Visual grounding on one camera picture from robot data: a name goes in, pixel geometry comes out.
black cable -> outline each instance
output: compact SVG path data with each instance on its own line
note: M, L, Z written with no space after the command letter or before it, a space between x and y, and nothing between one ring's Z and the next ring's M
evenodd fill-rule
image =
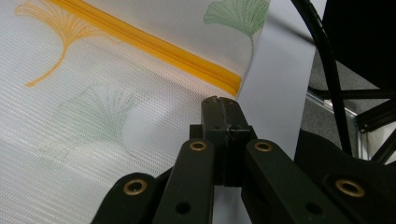
M349 133L347 129L347 116L344 101L341 97L340 78L338 77L335 56L332 51L329 38L323 29L321 19L309 0L291 0L297 8L305 25L314 38L318 48L320 59L322 60L323 70L326 77L327 87L332 100L332 110L334 111L335 122L341 141L341 148L345 153L352 155Z

black metal bracket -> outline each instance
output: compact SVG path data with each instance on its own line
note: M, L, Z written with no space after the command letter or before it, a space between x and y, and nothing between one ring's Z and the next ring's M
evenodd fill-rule
M255 224L396 220L396 169L353 159L304 132L294 163L277 144L257 139L236 101L205 99L202 124L191 125L190 136L172 169L157 178L120 179L92 223L211 223L215 185L242 188ZM367 176L371 168L375 182ZM373 203L381 217L369 211Z

green ginkgo leaf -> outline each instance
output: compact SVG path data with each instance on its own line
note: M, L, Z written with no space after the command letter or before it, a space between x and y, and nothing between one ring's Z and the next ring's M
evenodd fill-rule
M206 24L217 23L233 27L247 35L253 46L253 36L265 22L269 4L265 0L224 0L209 5L204 15Z
M94 142L113 142L126 150L123 125L130 109L143 98L142 94L123 88L88 88L55 111L41 156L63 162L71 150Z

white fabric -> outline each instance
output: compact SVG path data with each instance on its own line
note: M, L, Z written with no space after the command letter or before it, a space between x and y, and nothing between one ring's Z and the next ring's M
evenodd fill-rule
M134 2L144 7L145 1ZM52 21L27 13L24 4L45 9L48 3L5 0L0 7L0 223L89 223L119 178L157 176L173 165L190 124L200 123L203 99L233 98L84 21L79 24L92 35L66 43ZM151 4L156 14L163 2ZM203 19L203 7L198 11ZM152 18L144 19L158 25ZM219 29L201 22L195 33ZM211 36L198 41L193 33L183 42L173 30L169 41L242 76L249 38L222 28L210 45L205 39ZM232 40L238 43L228 46ZM26 86L51 68L47 78Z

